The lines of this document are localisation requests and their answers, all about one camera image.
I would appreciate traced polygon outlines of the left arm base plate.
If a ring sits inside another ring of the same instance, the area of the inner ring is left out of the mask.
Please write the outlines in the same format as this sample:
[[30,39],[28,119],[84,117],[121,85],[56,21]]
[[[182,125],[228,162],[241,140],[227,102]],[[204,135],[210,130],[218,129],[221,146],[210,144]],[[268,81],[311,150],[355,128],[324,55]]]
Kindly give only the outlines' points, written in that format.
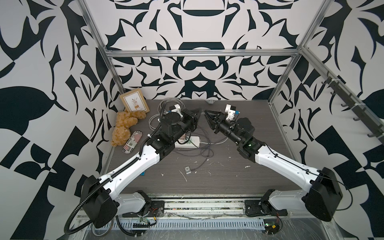
[[152,201],[146,217],[161,217],[164,214],[165,201]]

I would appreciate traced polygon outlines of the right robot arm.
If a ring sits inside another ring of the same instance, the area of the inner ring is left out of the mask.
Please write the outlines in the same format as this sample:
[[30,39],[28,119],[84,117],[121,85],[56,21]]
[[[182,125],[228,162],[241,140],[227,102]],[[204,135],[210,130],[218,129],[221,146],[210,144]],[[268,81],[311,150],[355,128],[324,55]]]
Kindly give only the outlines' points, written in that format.
[[248,118],[229,120],[228,114],[209,110],[205,111],[205,117],[215,134],[222,133],[236,144],[243,158],[275,171],[301,188],[298,192],[272,190],[265,194],[271,208],[306,209],[324,222],[330,222],[339,211],[343,183],[333,170],[326,167],[318,170],[276,152],[253,136],[255,128]]

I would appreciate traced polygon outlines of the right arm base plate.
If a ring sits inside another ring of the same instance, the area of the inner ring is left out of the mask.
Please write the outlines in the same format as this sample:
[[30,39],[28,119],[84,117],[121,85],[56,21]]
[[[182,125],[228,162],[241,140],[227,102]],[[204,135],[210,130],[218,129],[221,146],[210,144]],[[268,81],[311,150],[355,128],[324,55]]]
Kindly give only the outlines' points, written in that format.
[[245,214],[247,217],[262,217],[262,216],[287,216],[288,211],[276,210],[268,201],[261,200],[246,200]]

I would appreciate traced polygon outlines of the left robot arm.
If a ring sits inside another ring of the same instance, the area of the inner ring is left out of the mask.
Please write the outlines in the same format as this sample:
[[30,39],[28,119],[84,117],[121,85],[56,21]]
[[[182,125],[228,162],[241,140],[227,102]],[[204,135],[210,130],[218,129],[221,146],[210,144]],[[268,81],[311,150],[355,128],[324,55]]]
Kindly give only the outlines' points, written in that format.
[[138,153],[99,178],[87,178],[82,186],[80,203],[66,221],[64,233],[77,233],[90,224],[100,228],[125,213],[146,215],[151,199],[143,191],[126,198],[120,197],[120,193],[141,173],[171,153],[184,134],[193,133],[201,113],[200,108],[188,110],[175,106],[167,114],[160,115],[157,128],[145,139]]

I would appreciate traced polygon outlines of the dark usb cable yellow charger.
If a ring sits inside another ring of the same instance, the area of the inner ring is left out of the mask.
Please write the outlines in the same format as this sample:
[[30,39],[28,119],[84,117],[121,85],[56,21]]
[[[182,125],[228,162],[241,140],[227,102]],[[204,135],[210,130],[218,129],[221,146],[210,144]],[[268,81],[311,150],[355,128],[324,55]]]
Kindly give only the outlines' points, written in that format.
[[194,147],[192,149],[181,149],[176,148],[175,152],[179,155],[185,156],[185,157],[203,157],[205,158],[198,166],[190,167],[190,172],[195,172],[196,170],[200,169],[210,158],[214,156],[214,151],[212,150],[212,144],[207,144],[202,147]]

